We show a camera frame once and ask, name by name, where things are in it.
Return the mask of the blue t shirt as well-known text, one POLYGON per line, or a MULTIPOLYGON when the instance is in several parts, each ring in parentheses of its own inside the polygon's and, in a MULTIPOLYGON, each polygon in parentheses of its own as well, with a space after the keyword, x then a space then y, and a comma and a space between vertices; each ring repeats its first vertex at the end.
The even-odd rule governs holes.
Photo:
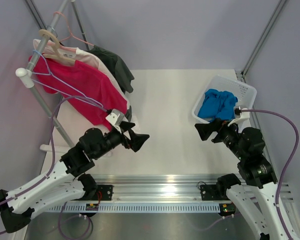
POLYGON ((204 93, 204 100, 197 116, 201 119, 209 119, 209 122, 215 119, 233 120, 237 102, 238 98, 233 93, 210 88, 204 93))

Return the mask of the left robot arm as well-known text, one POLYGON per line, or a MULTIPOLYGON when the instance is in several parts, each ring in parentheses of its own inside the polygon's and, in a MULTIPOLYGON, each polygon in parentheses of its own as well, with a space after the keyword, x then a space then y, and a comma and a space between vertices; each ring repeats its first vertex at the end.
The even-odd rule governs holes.
POLYGON ((148 134, 112 129, 102 133, 88 129, 78 143, 60 160, 53 160, 46 172, 14 190, 0 190, 0 217, 8 234, 27 226, 31 220, 51 207, 72 201, 91 200, 97 195, 98 185, 87 173, 94 161, 122 145, 137 152, 149 139, 148 134))

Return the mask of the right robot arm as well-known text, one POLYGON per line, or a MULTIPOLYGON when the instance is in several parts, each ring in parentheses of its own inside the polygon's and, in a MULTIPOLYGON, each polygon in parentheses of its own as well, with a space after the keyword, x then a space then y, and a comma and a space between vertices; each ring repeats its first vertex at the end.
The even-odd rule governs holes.
POLYGON ((246 127, 239 131, 233 121, 219 118, 210 123, 194 125, 200 139, 223 143, 239 160, 237 168, 246 186, 253 192, 258 205, 247 195, 244 186, 234 174, 220 176, 215 184, 200 184, 203 201, 228 200, 239 210, 256 240, 298 240, 299 236, 286 212, 281 210, 281 182, 270 162, 263 155, 265 142, 261 131, 246 127))

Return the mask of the dark green t shirt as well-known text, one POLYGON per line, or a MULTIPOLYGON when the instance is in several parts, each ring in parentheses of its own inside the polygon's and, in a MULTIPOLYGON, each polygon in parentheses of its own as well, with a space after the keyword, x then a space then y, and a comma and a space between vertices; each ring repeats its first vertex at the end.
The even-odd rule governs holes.
POLYGON ((95 45, 91 50, 83 51, 82 54, 89 56, 90 59, 92 59, 92 55, 97 57, 115 78, 123 93, 132 93, 134 91, 131 81, 135 77, 123 59, 116 53, 95 45))

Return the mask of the red t shirt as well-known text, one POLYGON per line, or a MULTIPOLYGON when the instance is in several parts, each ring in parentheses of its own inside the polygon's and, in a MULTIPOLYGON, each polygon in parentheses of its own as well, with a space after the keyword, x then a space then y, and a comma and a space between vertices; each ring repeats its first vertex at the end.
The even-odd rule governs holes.
POLYGON ((128 101, 110 79, 86 63, 77 60, 68 66, 40 57, 34 72, 48 94, 61 93, 65 98, 83 96, 99 102, 106 110, 116 109, 123 114, 128 111, 128 101))

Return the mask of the white t shirt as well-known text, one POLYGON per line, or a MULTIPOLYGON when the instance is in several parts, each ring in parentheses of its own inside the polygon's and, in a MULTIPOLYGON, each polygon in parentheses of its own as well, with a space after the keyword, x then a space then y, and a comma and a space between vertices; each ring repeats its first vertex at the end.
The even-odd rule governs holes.
POLYGON ((63 97, 86 96, 101 104, 91 105, 84 100, 68 100, 74 109, 94 126, 103 125, 110 130, 106 120, 107 111, 116 109, 123 114, 128 112, 129 100, 102 60, 78 47, 61 47, 58 52, 73 59, 73 62, 48 58, 53 55, 54 43, 49 41, 39 58, 34 72, 43 89, 49 94, 61 93, 63 97))

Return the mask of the wooden hanger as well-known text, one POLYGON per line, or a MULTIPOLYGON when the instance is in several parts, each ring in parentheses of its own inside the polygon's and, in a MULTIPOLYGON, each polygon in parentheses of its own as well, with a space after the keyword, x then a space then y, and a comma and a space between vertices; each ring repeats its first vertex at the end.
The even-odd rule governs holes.
POLYGON ((48 39, 51 39, 54 42, 54 45, 51 46, 53 49, 53 54, 49 54, 49 53, 43 54, 43 56, 46 59, 54 59, 54 60, 58 60, 58 61, 62 61, 62 62, 67 62, 70 64, 74 64, 76 62, 74 59, 66 57, 64 55, 61 55, 59 53, 61 44, 60 44, 58 38, 53 33, 51 33, 50 31, 48 31, 46 29, 40 29, 38 31, 38 33, 41 37, 48 37, 48 39))

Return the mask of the white plastic basket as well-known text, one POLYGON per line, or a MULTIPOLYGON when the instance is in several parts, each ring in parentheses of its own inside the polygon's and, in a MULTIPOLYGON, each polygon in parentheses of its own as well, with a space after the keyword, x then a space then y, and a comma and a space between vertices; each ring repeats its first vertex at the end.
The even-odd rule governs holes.
POLYGON ((254 87, 235 79, 231 79, 221 75, 215 75, 205 85, 202 93, 199 95, 191 111, 192 116, 198 122, 204 124, 208 123, 208 121, 204 118, 198 117, 198 113, 205 99, 205 92, 208 91, 209 89, 215 89, 220 92, 221 91, 231 92, 238 99, 236 106, 245 107, 247 109, 252 108, 255 102, 255 98, 257 96, 257 90, 254 87))

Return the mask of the white pole connector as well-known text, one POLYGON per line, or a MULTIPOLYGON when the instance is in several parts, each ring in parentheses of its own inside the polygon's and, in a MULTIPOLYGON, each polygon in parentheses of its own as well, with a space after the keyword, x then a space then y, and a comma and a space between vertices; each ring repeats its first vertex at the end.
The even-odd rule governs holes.
POLYGON ((27 89, 31 89, 35 86, 35 83, 31 78, 31 71, 20 67, 15 70, 15 75, 21 80, 21 82, 27 89))

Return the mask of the aluminium rail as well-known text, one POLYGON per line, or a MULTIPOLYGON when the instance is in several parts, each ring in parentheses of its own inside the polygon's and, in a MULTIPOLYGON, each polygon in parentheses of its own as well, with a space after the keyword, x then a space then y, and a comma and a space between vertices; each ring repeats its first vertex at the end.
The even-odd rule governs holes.
POLYGON ((80 176, 42 174, 19 190, 27 205, 51 198, 52 205, 65 201, 101 201, 112 203, 196 203, 222 202, 212 195, 218 174, 186 175, 106 175, 83 173, 80 176))

